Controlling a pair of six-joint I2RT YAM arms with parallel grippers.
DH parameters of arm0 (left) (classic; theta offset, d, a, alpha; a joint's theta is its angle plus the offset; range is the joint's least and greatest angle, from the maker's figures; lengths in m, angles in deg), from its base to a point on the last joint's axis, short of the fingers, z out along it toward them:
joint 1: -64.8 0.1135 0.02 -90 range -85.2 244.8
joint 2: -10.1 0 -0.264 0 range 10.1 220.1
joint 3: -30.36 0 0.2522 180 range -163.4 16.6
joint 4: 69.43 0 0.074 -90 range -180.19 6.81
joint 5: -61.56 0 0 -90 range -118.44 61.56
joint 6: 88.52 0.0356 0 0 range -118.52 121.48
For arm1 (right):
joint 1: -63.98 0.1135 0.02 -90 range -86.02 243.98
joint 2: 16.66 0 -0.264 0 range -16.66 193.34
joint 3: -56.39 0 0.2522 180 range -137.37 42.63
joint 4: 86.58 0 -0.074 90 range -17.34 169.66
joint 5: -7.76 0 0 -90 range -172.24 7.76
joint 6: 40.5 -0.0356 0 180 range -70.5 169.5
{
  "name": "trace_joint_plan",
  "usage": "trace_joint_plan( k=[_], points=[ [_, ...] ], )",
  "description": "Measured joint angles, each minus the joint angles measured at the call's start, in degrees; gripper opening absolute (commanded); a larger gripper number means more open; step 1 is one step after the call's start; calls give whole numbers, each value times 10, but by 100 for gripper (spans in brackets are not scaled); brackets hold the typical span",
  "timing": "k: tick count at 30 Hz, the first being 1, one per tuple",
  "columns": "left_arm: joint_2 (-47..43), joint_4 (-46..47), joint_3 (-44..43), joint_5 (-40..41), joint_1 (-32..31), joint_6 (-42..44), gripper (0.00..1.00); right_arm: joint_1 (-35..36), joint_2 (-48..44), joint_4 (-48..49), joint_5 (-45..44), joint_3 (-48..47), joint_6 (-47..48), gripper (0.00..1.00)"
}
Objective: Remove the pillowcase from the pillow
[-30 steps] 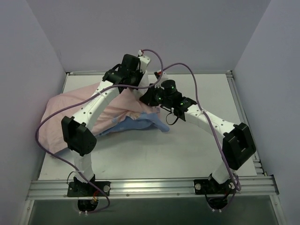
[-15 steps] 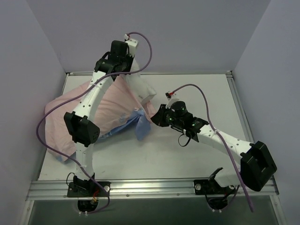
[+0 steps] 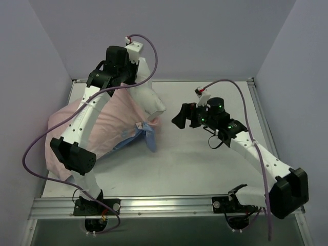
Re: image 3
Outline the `white pillow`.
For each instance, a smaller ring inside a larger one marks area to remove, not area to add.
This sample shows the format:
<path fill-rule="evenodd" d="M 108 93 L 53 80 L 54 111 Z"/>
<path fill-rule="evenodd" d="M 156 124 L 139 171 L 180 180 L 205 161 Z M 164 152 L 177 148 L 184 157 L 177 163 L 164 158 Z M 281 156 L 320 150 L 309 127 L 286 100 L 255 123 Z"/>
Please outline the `white pillow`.
<path fill-rule="evenodd" d="M 146 59 L 141 57 L 139 59 L 139 66 L 135 82 L 140 84 L 142 81 L 148 78 L 150 74 L 151 72 Z M 148 121 L 153 121 L 166 110 L 166 105 L 152 88 L 151 79 L 142 85 L 129 88 L 128 91 L 133 100 L 141 107 Z"/>

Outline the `blue pink printed pillowcase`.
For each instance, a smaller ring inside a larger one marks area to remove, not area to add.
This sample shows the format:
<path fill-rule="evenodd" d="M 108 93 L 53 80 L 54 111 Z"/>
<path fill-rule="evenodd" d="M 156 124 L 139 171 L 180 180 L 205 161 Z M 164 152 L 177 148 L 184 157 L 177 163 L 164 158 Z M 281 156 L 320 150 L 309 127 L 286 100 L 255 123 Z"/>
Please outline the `blue pink printed pillowcase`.
<path fill-rule="evenodd" d="M 48 129 L 71 116 L 80 102 L 81 98 L 52 114 L 48 119 Z M 50 141 L 53 137 L 59 138 L 68 125 L 67 122 L 48 133 L 45 141 L 47 170 L 60 180 L 67 180 L 72 174 L 58 161 L 50 148 Z M 159 117 L 148 121 L 141 107 L 130 96 L 128 89 L 115 90 L 91 131 L 87 150 L 95 153 L 99 159 L 142 135 L 149 150 L 155 152 L 157 149 L 155 130 L 159 126 Z"/>

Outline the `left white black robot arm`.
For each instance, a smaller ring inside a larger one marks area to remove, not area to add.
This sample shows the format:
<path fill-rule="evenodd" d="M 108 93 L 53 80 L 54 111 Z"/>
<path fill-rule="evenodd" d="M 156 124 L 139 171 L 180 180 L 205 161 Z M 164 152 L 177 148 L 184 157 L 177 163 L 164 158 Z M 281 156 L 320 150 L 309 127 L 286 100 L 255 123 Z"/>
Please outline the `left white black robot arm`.
<path fill-rule="evenodd" d="M 101 61 L 88 77 L 77 115 L 59 138 L 52 138 L 50 147 L 57 159 L 70 170 L 80 196 L 86 200 L 85 209 L 92 215 L 103 210 L 93 167 L 96 154 L 87 150 L 89 136 L 105 104 L 121 84 L 134 85 L 142 45 L 131 43 L 125 47 L 110 46 L 106 59 Z"/>

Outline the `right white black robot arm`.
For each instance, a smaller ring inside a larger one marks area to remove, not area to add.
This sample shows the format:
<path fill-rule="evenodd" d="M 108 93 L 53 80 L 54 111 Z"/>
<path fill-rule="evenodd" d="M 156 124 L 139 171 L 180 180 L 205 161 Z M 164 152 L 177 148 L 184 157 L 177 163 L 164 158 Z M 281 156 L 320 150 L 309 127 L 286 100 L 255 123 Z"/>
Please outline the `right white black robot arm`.
<path fill-rule="evenodd" d="M 271 213 L 284 219 L 309 200 L 308 175 L 301 169 L 293 169 L 281 162 L 261 144 L 251 140 L 249 130 L 230 117 L 223 104 L 197 106 L 184 103 L 171 122 L 184 129 L 186 121 L 191 128 L 203 127 L 226 146 L 239 153 L 266 178 L 266 188 L 254 188 L 240 184 L 228 193 L 228 207 L 235 212 L 245 206 L 269 208 Z"/>

